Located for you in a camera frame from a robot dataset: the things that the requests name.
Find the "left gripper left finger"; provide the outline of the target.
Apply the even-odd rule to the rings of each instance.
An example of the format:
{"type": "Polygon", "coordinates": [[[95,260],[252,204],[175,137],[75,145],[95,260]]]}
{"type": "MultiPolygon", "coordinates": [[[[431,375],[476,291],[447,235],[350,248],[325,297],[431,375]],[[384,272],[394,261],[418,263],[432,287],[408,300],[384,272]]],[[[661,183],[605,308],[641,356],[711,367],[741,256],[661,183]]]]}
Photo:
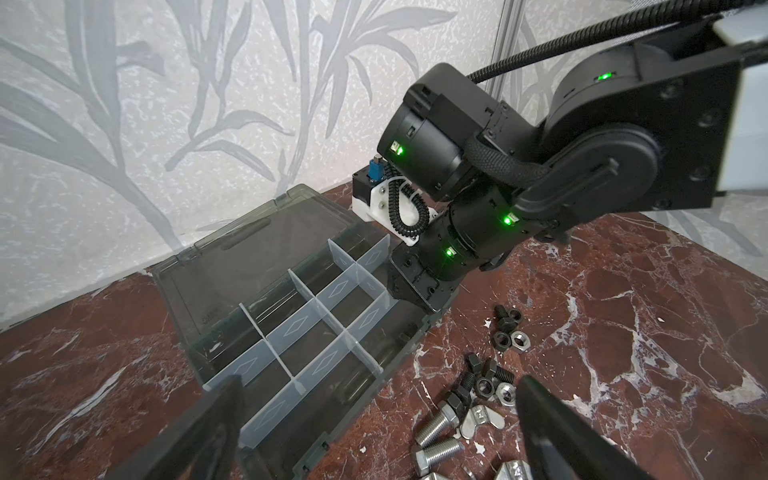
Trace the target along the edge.
{"type": "Polygon", "coordinates": [[[142,447],[109,479],[228,479],[238,445],[244,387],[229,376],[142,447]]]}

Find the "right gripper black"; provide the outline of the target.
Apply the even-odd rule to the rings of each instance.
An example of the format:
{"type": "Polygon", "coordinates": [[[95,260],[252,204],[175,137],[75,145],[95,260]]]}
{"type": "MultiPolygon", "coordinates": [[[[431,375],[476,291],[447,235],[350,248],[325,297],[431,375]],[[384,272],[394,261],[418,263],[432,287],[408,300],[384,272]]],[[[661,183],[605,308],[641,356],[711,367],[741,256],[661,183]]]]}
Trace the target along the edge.
{"type": "Polygon", "coordinates": [[[396,300],[403,300],[424,312],[445,309],[456,294],[459,281],[434,278],[420,264],[407,245],[396,246],[387,262],[387,290],[396,300]]]}

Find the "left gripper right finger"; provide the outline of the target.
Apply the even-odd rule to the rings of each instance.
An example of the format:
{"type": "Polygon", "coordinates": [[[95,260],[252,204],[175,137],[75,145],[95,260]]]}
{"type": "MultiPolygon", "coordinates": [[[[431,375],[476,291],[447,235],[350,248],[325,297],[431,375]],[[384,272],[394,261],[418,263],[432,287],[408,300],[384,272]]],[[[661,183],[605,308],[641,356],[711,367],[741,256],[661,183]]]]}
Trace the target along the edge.
{"type": "Polygon", "coordinates": [[[649,479],[636,465],[530,375],[516,409],[533,479],[649,479]]]}

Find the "grey compartment organizer box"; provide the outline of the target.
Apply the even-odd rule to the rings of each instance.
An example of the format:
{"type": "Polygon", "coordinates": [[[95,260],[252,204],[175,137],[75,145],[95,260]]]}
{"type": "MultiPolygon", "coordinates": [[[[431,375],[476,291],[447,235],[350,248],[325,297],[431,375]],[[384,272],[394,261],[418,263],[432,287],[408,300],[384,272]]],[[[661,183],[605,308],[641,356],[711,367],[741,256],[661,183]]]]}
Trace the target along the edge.
{"type": "Polygon", "coordinates": [[[396,246],[298,185],[153,267],[202,388],[243,384],[245,478],[305,478],[431,327],[388,292],[396,246]]]}

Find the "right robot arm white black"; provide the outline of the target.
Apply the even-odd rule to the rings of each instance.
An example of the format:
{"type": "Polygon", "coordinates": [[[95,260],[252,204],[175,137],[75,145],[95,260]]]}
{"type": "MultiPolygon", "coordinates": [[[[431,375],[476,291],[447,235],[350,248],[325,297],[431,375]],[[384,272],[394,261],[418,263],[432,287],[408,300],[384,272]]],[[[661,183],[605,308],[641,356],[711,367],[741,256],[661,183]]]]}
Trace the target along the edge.
{"type": "Polygon", "coordinates": [[[390,228],[389,294],[443,309],[473,270],[528,239],[566,243],[604,214],[709,207],[767,187],[767,5],[667,1],[578,30],[470,75],[441,63],[413,83],[378,146],[390,228]],[[532,125],[490,78],[605,43],[532,125]]]}

